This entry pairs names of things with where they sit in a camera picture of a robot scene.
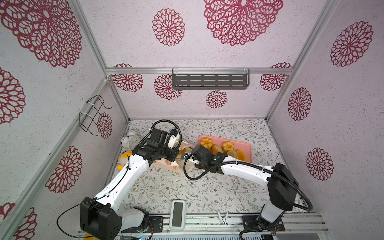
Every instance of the mounting plate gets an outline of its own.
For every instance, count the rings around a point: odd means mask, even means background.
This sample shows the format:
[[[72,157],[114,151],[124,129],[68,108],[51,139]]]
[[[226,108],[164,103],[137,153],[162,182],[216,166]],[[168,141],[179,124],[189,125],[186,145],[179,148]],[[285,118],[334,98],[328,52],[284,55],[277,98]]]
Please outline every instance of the mounting plate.
[[[243,219],[244,230],[259,229],[259,227],[257,225],[257,217],[258,217],[257,215],[256,216],[243,216],[242,219]],[[267,229],[267,231],[271,231],[271,232],[275,232],[276,230],[278,230],[277,232],[285,231],[284,224],[283,224],[283,222],[281,220],[278,221],[275,224],[275,226],[272,226],[272,227]]]
[[[156,217],[149,217],[149,223],[152,223],[155,227],[155,230],[153,232],[162,232],[163,231],[163,219],[164,217],[156,216]],[[151,232],[152,228],[149,226],[144,232]],[[123,230],[124,233],[138,233],[139,231],[136,230],[136,228],[131,227],[129,229]]]

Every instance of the metal bracket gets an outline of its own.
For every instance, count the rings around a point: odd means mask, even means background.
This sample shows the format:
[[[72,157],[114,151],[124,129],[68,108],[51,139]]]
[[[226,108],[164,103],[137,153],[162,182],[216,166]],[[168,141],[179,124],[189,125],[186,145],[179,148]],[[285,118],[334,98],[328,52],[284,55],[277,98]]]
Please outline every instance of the metal bracket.
[[[163,231],[163,219],[164,217],[156,216],[156,217],[149,217],[149,223],[151,223],[155,229],[153,232],[162,232]],[[123,230],[123,233],[144,233],[144,232],[152,232],[152,228],[148,227],[142,232],[139,232],[137,228],[131,227],[129,229]]]
[[[257,224],[257,215],[254,216],[243,216],[243,226],[244,230],[256,230],[259,229],[259,225]],[[278,221],[273,227],[270,227],[267,229],[269,232],[283,232],[285,231],[285,227],[283,225],[283,222],[280,220]]]
[[[172,87],[177,90],[191,89],[247,89],[249,69],[243,74],[177,74],[172,69]]]

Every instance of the pink tray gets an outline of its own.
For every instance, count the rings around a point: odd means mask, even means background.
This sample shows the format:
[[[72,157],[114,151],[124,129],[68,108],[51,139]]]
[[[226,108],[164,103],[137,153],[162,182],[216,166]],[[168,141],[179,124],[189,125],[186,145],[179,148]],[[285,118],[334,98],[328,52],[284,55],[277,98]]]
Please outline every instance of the pink tray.
[[[199,139],[197,140],[197,144],[200,144],[201,140],[203,138],[209,138],[212,140],[212,142],[216,145],[219,145],[220,147],[223,145],[225,142],[232,142],[235,145],[235,151],[241,150],[244,152],[245,156],[247,157],[247,162],[252,162],[252,147],[249,143],[246,142],[240,142],[240,141],[235,141],[235,140],[230,140],[230,139],[225,139],[225,138],[220,138],[220,137],[212,137],[212,136],[207,136],[207,135],[201,135]]]

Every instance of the screen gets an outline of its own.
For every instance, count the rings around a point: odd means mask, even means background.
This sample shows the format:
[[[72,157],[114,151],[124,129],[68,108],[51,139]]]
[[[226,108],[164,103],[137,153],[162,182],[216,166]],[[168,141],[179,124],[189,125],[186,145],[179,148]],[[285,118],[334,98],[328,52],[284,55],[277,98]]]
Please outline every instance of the screen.
[[[181,218],[183,217],[183,203],[175,202],[173,207],[172,226],[181,227]]]

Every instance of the clock face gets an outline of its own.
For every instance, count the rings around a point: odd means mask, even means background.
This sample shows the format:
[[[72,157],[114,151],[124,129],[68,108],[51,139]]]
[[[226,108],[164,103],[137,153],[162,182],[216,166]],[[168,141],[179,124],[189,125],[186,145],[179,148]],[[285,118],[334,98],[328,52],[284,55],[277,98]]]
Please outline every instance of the clock face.
[[[129,148],[133,150],[135,146],[139,144],[139,142],[140,142],[140,138],[138,135],[132,136],[131,140],[129,141]]]

